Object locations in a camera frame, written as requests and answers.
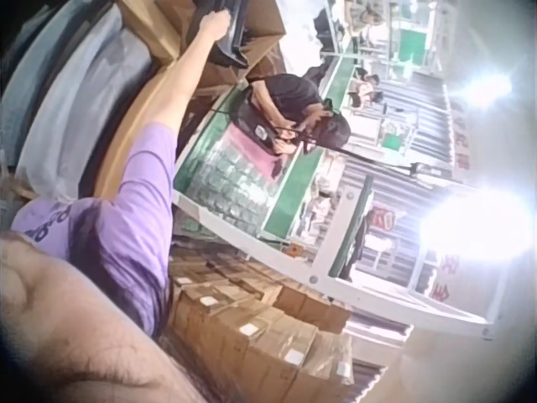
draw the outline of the hairy arm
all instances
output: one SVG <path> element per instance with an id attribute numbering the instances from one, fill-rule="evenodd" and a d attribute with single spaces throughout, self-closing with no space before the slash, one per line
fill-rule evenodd
<path id="1" fill-rule="evenodd" d="M 169 357 L 84 275 L 27 238 L 0 239 L 0 323 L 8 348 L 57 400 L 205 400 Z"/>
<path id="2" fill-rule="evenodd" d="M 198 35 L 179 61 L 170 67 L 163 90 L 155 98 L 151 113 L 154 122 L 179 133 L 186 107 L 200 82 L 211 48 L 215 40 L 226 33 L 229 21 L 228 11 L 211 13 L 203 18 Z"/>

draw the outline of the purple t-shirt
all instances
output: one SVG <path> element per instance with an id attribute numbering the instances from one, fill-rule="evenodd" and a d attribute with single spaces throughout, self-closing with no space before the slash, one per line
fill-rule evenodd
<path id="1" fill-rule="evenodd" d="M 122 288 L 131 291 L 143 330 L 149 335 L 157 326 L 157 292 L 138 271 L 151 270 L 162 290 L 167 287 L 175 139 L 163 124 L 143 128 L 131 148 L 113 202 L 87 198 L 64 204 L 40 197 L 21 209 L 12 225 L 13 231 L 30 236 L 48 255 L 67 260 L 69 239 L 76 236 L 70 233 L 70 223 L 98 204 L 96 230 L 104 249 L 103 264 Z"/>

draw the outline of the white label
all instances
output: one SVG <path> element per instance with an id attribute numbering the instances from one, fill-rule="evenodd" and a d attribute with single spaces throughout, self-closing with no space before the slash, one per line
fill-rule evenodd
<path id="1" fill-rule="evenodd" d="M 342 378 L 350 378 L 352 373 L 352 367 L 349 363 L 339 363 L 337 365 L 337 374 Z"/>
<path id="2" fill-rule="evenodd" d="M 177 281 L 181 285 L 192 284 L 192 280 L 188 277 L 175 277 L 175 281 Z"/>
<path id="3" fill-rule="evenodd" d="M 258 136 L 261 140 L 265 140 L 267 138 L 267 130 L 263 126 L 257 126 L 255 128 L 255 135 Z"/>
<path id="4" fill-rule="evenodd" d="M 218 300 L 212 296 L 204 296 L 200 298 L 200 302 L 205 306 L 213 306 L 218 303 Z"/>
<path id="5" fill-rule="evenodd" d="M 296 365 L 297 367 L 302 364 L 302 360 L 304 359 L 304 354 L 300 351 L 290 349 L 289 352 L 285 355 L 284 361 L 286 363 Z"/>
<path id="6" fill-rule="evenodd" d="M 249 323 L 248 325 L 244 325 L 243 327 L 241 327 L 240 329 L 238 329 L 238 331 L 240 333 L 242 333 L 243 335 L 245 336 L 252 336 L 253 334 L 255 334 L 255 332 L 259 330 L 259 327 L 253 325 L 252 323 Z"/>

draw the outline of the black shirt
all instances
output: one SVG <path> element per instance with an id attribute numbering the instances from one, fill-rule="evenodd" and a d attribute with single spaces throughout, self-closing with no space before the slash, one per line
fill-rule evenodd
<path id="1" fill-rule="evenodd" d="M 315 84 L 293 74 L 278 74 L 264 79 L 274 105 L 284 118 L 296 123 L 305 119 L 304 110 L 314 103 L 322 103 Z"/>

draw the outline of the black bag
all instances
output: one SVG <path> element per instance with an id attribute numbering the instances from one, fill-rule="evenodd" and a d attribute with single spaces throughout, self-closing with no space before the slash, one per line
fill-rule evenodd
<path id="1" fill-rule="evenodd" d="M 278 132 L 261 111 L 252 104 L 252 94 L 253 89 L 249 86 L 233 101 L 230 113 L 232 122 L 267 154 L 279 156 L 273 150 Z"/>
<path id="2" fill-rule="evenodd" d="M 186 34 L 186 43 L 191 44 L 196 37 L 203 17 L 212 11 L 219 12 L 227 9 L 232 17 L 229 30 L 212 47 L 209 61 L 222 67 L 233 66 L 238 69 L 247 69 L 248 60 L 241 53 L 240 47 L 244 35 L 248 0 L 200 0 L 196 2 L 196 6 L 196 12 Z"/>

